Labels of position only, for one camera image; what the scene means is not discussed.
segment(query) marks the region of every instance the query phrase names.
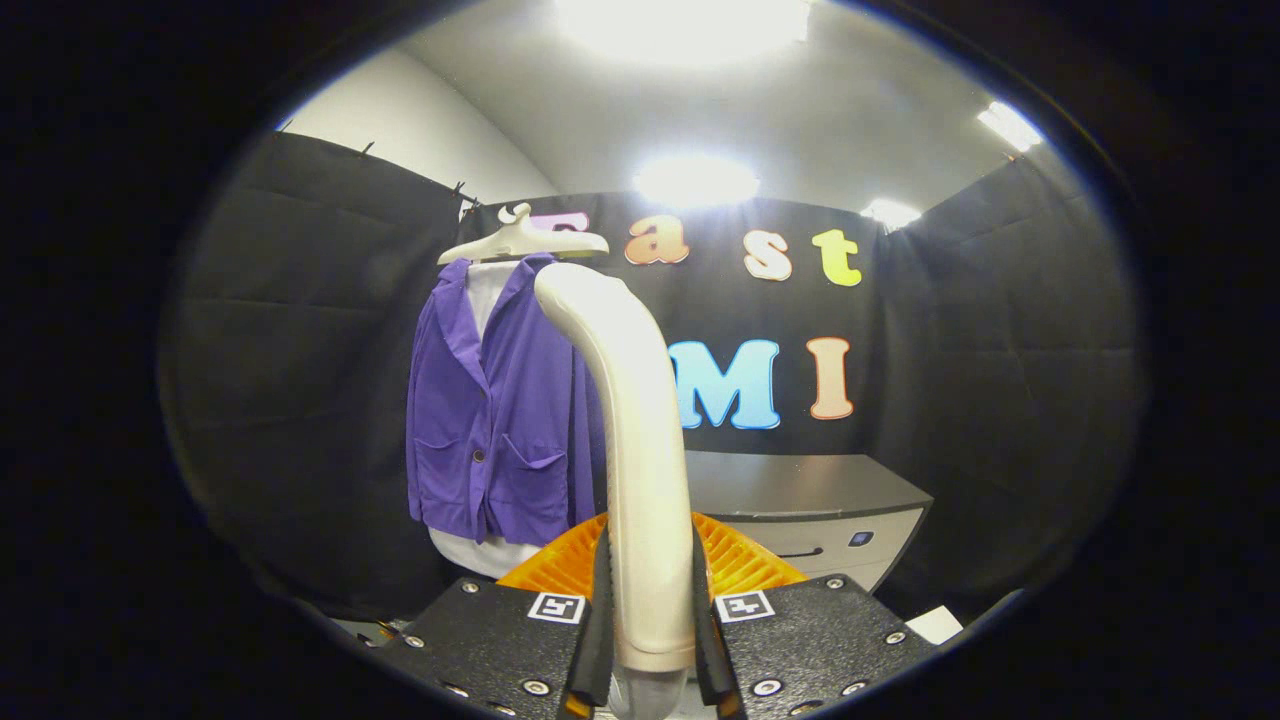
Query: colorful letter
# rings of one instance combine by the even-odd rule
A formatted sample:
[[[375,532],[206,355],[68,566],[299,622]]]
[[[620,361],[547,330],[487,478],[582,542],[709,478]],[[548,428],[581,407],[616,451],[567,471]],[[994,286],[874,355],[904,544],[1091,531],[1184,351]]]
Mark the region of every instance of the colorful letter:
[[[696,428],[703,416],[694,405],[701,398],[703,410],[712,425],[719,427],[737,397],[737,413],[730,423],[744,430],[767,430],[782,419],[773,411],[773,359],[778,343],[769,340],[744,342],[728,370],[719,372],[716,359],[701,342],[677,342],[668,348],[676,363],[676,397],[680,402],[680,424]]]
[[[818,365],[818,400],[809,414],[818,420],[838,420],[854,414],[854,404],[845,392],[845,354],[849,341],[838,337],[815,337],[805,343]]]
[[[849,256],[858,255],[858,243],[845,240],[845,231],[833,229],[813,236],[822,249],[822,272],[836,284],[852,287],[863,282],[863,272],[849,266]]]
[[[685,225],[675,215],[653,215],[631,224],[632,240],[622,251],[632,265],[680,263],[689,258]]]
[[[787,241],[776,232],[751,231],[742,236],[746,249],[746,272],[762,281],[785,281],[791,277],[791,260],[783,255]]]
[[[571,229],[577,232],[586,232],[586,228],[591,225],[591,219],[586,217],[586,213],[564,213],[561,215],[530,215],[530,224],[541,231],[561,231]]]

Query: drawer handle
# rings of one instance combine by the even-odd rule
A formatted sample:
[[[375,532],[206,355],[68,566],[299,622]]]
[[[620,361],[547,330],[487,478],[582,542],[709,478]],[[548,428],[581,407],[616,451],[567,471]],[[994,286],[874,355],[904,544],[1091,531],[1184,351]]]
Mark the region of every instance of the drawer handle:
[[[815,548],[813,548],[809,552],[792,552],[792,553],[788,553],[788,555],[778,555],[778,557],[813,557],[815,555],[822,555],[822,548],[820,547],[815,547]]]

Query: ceiling light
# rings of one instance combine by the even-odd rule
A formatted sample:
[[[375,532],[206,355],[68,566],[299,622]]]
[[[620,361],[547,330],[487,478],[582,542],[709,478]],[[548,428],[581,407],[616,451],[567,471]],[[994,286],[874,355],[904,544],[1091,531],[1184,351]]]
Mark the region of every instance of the ceiling light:
[[[1027,152],[1032,145],[1039,145],[1041,136],[1021,115],[1004,102],[992,102],[986,110],[978,113],[978,119],[987,127],[996,131],[1019,152]]]
[[[870,218],[884,225],[886,231],[893,232],[908,223],[918,220],[920,218],[920,211],[915,208],[902,205],[901,202],[877,197],[876,200],[872,200],[872,204],[868,205],[860,215]]]
[[[741,202],[760,187],[746,168],[705,155],[652,163],[635,176],[635,183],[649,200],[677,208]]]
[[[809,35],[809,0],[557,0],[572,37],[652,64],[739,60]]]

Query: black metal plate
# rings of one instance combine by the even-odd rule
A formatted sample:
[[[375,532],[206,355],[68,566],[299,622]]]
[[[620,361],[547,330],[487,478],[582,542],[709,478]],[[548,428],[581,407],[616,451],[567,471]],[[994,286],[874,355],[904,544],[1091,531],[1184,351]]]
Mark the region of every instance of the black metal plate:
[[[463,592],[465,583],[475,583],[479,591]],[[495,717],[508,715],[494,703],[513,710],[516,717],[556,720],[591,609],[581,601],[577,624],[529,618],[539,594],[463,578],[378,650],[378,656],[410,679]],[[421,639],[422,647],[411,646],[408,638]],[[530,694],[522,689],[526,680],[545,683],[549,692]]]
[[[827,585],[833,578],[841,587]],[[936,653],[847,575],[768,589],[764,597],[772,615],[724,623],[716,612],[749,720],[790,717],[806,703],[826,707],[856,697],[865,687],[850,696],[841,691],[859,682],[870,687]],[[892,633],[905,637],[891,644],[886,638]],[[763,680],[782,687],[762,697],[753,688]]]

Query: letter i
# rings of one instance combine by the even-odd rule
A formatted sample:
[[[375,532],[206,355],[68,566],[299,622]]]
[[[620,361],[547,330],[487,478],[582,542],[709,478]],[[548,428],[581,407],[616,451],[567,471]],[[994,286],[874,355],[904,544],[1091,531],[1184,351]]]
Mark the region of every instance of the letter i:
[[[813,354],[818,372],[818,398],[809,414],[818,420],[838,420],[854,414],[854,404],[845,391],[845,354],[849,341],[838,337],[815,337],[805,343]]]

